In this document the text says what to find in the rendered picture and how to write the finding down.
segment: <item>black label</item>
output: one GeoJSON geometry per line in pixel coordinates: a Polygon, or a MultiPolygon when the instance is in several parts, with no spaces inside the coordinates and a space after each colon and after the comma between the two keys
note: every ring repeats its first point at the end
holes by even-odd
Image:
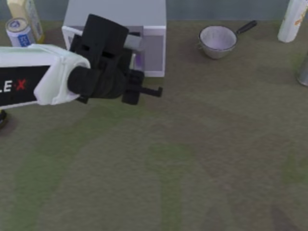
{"type": "Polygon", "coordinates": [[[34,89],[50,66],[0,68],[0,108],[37,101],[34,89]]]}

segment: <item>brown table surface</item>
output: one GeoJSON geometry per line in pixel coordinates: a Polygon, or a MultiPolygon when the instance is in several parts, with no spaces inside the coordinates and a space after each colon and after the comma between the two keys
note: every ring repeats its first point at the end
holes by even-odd
{"type": "MultiPolygon", "coordinates": [[[[259,22],[213,61],[195,46],[220,23],[244,24],[169,22],[166,77],[145,83],[160,99],[7,110],[0,230],[308,230],[308,24],[283,44],[280,22],[259,22]]],[[[43,24],[64,47],[62,23],[43,24]]]]}

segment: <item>yellow bottle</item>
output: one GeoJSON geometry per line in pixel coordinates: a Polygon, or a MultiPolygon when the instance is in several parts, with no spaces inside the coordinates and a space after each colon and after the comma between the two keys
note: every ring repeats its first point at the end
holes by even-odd
{"type": "Polygon", "coordinates": [[[31,26],[36,43],[43,43],[45,35],[33,0],[7,0],[13,18],[24,18],[31,26]]]}

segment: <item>bowl rim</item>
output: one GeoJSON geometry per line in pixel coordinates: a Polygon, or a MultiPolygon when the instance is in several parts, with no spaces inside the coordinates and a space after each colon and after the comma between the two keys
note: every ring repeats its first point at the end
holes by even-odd
{"type": "Polygon", "coordinates": [[[205,46],[206,48],[208,48],[208,49],[210,49],[210,50],[212,50],[212,51],[230,51],[230,50],[232,50],[232,49],[236,46],[237,41],[238,41],[238,36],[237,36],[237,34],[236,34],[233,30],[231,30],[231,29],[230,29],[229,27],[227,27],[227,26],[222,26],[222,25],[209,25],[209,26],[204,27],[202,30],[200,30],[200,32],[199,32],[199,41],[202,43],[203,46],[205,46]],[[229,47],[229,48],[225,48],[225,49],[214,49],[214,48],[211,48],[211,47],[207,46],[207,45],[202,41],[202,39],[201,39],[201,33],[202,33],[205,29],[207,29],[207,28],[209,28],[209,27],[215,27],[215,26],[224,27],[224,28],[230,30],[230,31],[235,35],[235,37],[236,37],[235,44],[234,44],[233,46],[231,46],[231,47],[229,47]]]}

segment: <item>can lid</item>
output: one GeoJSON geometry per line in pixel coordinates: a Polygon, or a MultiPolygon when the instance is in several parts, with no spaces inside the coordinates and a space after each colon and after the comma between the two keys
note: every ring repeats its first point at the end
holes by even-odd
{"type": "Polygon", "coordinates": [[[28,22],[24,18],[12,18],[6,23],[6,29],[10,32],[21,32],[28,26],[28,22]]]}

